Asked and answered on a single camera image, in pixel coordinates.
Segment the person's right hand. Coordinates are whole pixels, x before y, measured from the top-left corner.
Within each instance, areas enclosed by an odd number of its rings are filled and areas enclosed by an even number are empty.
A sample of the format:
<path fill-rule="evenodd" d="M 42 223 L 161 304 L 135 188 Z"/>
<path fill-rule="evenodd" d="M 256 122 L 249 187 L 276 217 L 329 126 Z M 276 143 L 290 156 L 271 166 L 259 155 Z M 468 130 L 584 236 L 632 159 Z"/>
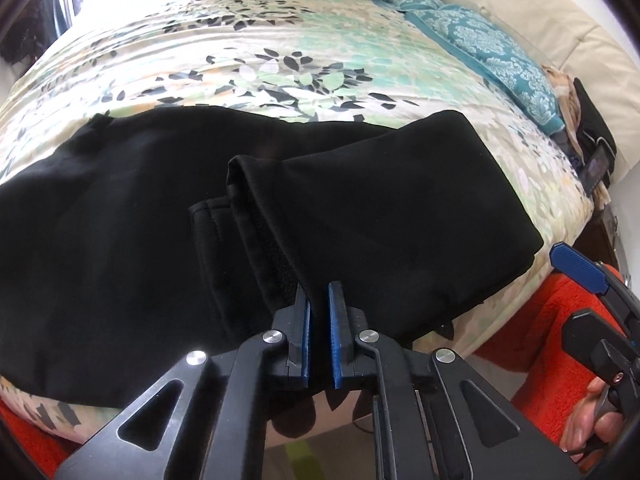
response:
<path fill-rule="evenodd" d="M 622 432 L 625 419 L 620 413 L 597 415 L 598 402 L 605 387 L 606 383 L 597 377 L 589 383 L 586 395 L 575 405 L 565 423 L 560 439 L 563 451 L 583 448 L 593 434 L 604 443 L 611 443 Z"/>

